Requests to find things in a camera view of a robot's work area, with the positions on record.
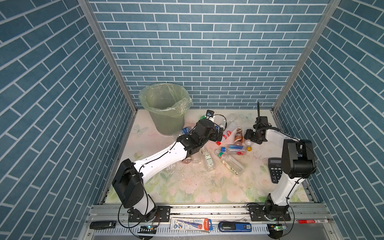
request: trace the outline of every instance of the blue brick wall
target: blue brick wall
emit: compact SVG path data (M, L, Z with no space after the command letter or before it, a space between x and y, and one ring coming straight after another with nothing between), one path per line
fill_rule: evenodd
M127 86L183 85L193 108L270 108L329 0L90 0Z
M278 110L315 143L310 181L345 239L383 239L383 12L381 0L342 0Z
M79 237L131 114L77 0L0 1L0 239Z

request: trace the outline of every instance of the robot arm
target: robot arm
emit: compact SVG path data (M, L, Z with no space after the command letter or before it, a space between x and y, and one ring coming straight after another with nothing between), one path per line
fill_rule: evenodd
M299 141L273 129L266 130L265 137L268 141L283 146L283 174L271 193L271 199L278 206L286 206L289 205L289 199L299 187L299 183L308 178L317 167L312 143L309 140Z
M197 153L208 141L221 141L224 129L215 126L213 115L208 110L206 118L199 120L190 133L178 137L164 150L134 163L126 159L120 164L112 185L124 208L139 210L146 221L154 218L157 207L143 184L167 166Z

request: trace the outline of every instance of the green trash can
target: green trash can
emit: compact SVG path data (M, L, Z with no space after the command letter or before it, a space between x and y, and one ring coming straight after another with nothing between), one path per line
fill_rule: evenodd
M172 83L147 86L140 91L139 99L156 129L164 135L172 135L184 127L184 114L192 105L187 90Z

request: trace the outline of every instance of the metal frame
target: metal frame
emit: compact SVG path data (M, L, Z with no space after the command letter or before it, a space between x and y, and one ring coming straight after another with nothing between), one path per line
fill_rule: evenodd
M124 79L121 75L121 72L119 70L119 67L115 61L115 58L112 55L111 49L108 46L107 40L105 39L103 32L100 28L100 25L96 19L96 15L92 10L92 7L88 0L78 0L80 4L80 8L84 13L85 18L88 20L89 25L91 26L91 29L109 63L109 66L112 69L113 74L116 77L117 82L119 83L119 86L124 93L125 98L128 101L128 104L131 106L132 111L134 113L137 112L137 107L135 106L135 103L132 100L132 96L128 91L127 85L124 82Z
M276 102L273 104L273 111L276 112L280 105L282 104L285 96L288 94L289 89L295 82L297 76L299 75L301 69L303 68L305 62L307 61L309 55L312 52L312 49L315 47L317 41L319 40L321 34L323 33L325 27L327 26L329 20L331 19L333 13L335 12L337 6L341 0L330 0L326 8L324 9L323 15L321 16L320 21L316 25L311 37L308 40L307 45L304 48L303 53L300 55L297 60L296 65L294 66L287 82L285 83L283 89L281 90L280 95L277 97Z
M193 217L193 218L210 218L213 224L218 224L220 221L244 221L252 224L266 224L277 223L276 221L263 221L252 222L249 211L245 209L245 203L186 203L186 204L158 204L171 206L171 217ZM295 219L287 221L287 223L297 222L299 219L330 219L331 214L328 211L325 203L291 203L291 207L295 212ZM117 214L120 204L103 204L93 205L86 223L82 229L82 233L79 239L90 240L95 234L95 230L90 230L89 225L93 221L115 220L117 221ZM120 212L120 221L127 222L128 214L126 211ZM161 222L160 225L168 225L169 222ZM326 227L329 232L333 232L332 236L337 236L337 232L332 226ZM130 235L129 232L121 233L122 235Z
M277 127L277 128L280 128L283 132L285 132L284 127L283 127L283 125L281 124L280 119L279 119L279 117L277 116L277 114L276 114L273 110L270 110L270 112L271 112L272 118L273 118L273 120L274 120L274 122L275 122L275 124L276 124L276 127Z
M110 186L112 184L114 173L117 171L117 168L119 167L120 158L122 156L122 153L124 152L125 145L127 144L128 137L129 137L129 134L131 133L131 129L133 127L133 123L135 121L136 115L137 115L137 112L134 112L132 114L131 119L129 120L130 122L129 122L129 125L127 127L127 130L125 131L124 139L123 139L122 143L120 144L119 151L118 151L118 153L116 155L116 158L115 158L115 160L113 162L111 171L110 171L110 173L108 175L108 179L105 182L104 189L103 189L103 191L102 191L102 193L100 195L100 198L99 198L99 201L98 201L99 204L103 204L105 202L105 198L108 195L108 191L109 191L109 188L110 188Z
M342 240L343 237L339 232L336 223L333 220L330 220L328 224L324 224L324 228L327 232L329 240Z

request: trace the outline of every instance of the table surface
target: table surface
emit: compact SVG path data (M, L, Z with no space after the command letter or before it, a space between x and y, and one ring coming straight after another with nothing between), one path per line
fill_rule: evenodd
M214 110L217 114L237 116L236 123L245 129L252 128L257 117L257 110ZM204 109L190 109L185 114L185 126L195 126ZM275 126L269 110L261 110L261 116L267 116L269 123ZM234 134L222 143L227 146L233 143ZM160 134L146 110L139 110L131 133L124 148L120 162L129 158L136 161L149 157L169 146L172 136ZM162 170L153 176L145 188L157 203L193 203L193 202L264 202L277 184L271 182L268 170L268 158L281 157L282 147L268 141L252 145L252 151L245 156L234 156L245 169L236 176L227 169L214 154L219 147L209 141L205 145L215 164L213 171L208 171L204 162L184 164L181 161ZM302 185L299 186L291 202L308 202ZM121 203L111 187L106 203Z

